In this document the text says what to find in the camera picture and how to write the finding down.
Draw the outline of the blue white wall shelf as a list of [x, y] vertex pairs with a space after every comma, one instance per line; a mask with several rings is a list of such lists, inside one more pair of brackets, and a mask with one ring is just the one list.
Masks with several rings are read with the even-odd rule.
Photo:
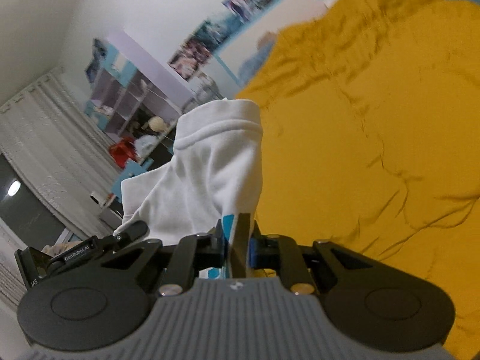
[[132, 137], [148, 116], [176, 124], [193, 92], [175, 72], [163, 66], [124, 32], [106, 37], [85, 113], [114, 142]]

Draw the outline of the mustard yellow bed cover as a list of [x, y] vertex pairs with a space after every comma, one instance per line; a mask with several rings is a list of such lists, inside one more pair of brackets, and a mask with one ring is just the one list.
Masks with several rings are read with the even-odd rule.
[[278, 34], [240, 93], [264, 129], [263, 233], [317, 239], [446, 291], [479, 353], [479, 5], [338, 0]]

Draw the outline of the blue pillow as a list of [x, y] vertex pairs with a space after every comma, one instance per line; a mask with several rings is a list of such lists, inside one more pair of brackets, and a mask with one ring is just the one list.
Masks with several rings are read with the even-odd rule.
[[276, 33], [268, 31], [258, 39], [256, 52], [247, 58], [239, 68], [238, 80], [241, 87], [246, 86], [262, 68], [276, 43], [277, 36]]

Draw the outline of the white patterned curtain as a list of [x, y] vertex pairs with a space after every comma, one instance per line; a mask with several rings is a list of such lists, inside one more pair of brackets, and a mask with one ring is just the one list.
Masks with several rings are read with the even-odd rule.
[[57, 67], [1, 105], [1, 153], [40, 203], [81, 239], [113, 232], [90, 197], [106, 197], [120, 174], [108, 147]]

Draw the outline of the red bag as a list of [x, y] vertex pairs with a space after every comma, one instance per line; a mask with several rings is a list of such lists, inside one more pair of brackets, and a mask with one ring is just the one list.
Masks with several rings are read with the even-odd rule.
[[117, 166], [124, 169], [128, 160], [137, 161], [137, 151], [134, 145], [135, 140], [131, 137], [124, 137], [119, 142], [108, 148], [109, 155]]

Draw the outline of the cream round lamp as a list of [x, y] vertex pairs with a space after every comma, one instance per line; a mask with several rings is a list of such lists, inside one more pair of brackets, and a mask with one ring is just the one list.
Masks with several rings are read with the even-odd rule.
[[162, 133], [168, 128], [168, 124], [160, 116], [152, 117], [147, 122], [147, 126], [155, 133]]

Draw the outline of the anime wall posters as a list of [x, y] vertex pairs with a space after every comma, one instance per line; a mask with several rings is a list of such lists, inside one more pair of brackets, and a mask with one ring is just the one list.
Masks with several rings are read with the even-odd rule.
[[216, 51], [275, 2], [277, 0], [223, 0], [220, 10], [199, 24], [168, 65], [183, 80], [190, 80]]

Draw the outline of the white Nevada sweatshirt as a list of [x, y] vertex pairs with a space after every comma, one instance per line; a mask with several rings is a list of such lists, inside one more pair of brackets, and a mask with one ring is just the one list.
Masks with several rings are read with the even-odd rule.
[[262, 190], [260, 108], [251, 100], [216, 100], [183, 115], [173, 156], [123, 180], [120, 234], [137, 221], [149, 238], [176, 245], [221, 224], [229, 261], [221, 278], [251, 274], [248, 247]]

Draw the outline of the white blue apple headboard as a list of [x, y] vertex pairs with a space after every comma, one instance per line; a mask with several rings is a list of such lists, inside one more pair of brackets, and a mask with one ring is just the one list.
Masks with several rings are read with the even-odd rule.
[[337, 0], [279, 0], [252, 22], [246, 24], [215, 52], [205, 72], [218, 84], [220, 91], [230, 97], [242, 87], [240, 68], [257, 52], [257, 42], [266, 33], [326, 14]]

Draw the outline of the white study desk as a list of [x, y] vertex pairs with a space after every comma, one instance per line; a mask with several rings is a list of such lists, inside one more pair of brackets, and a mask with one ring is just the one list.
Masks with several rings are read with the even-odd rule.
[[173, 123], [152, 141], [152, 146], [145, 152], [143, 157], [137, 159], [137, 162], [131, 158], [127, 159], [124, 164], [125, 168], [120, 172], [108, 193], [93, 191], [89, 194], [89, 199], [100, 209], [99, 219], [111, 230], [117, 229], [124, 217], [121, 183], [124, 180], [155, 170], [168, 163], [173, 156], [175, 134], [176, 123]]

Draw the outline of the blue smiley face chair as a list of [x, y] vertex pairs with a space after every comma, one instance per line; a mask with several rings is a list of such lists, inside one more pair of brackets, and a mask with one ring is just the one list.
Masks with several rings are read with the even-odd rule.
[[152, 158], [148, 158], [142, 164], [128, 160], [125, 165], [125, 168], [120, 173], [119, 177], [115, 180], [112, 186], [112, 194], [115, 195], [117, 201], [122, 203], [122, 191], [121, 183], [124, 180], [128, 180], [132, 177], [139, 176], [148, 171], [149, 167], [154, 163]]

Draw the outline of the grey metal rack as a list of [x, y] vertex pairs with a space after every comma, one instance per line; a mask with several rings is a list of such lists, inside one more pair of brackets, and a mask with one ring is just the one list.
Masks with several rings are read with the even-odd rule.
[[194, 93], [193, 100], [198, 106], [224, 98], [216, 82], [204, 72], [192, 78], [190, 88]]

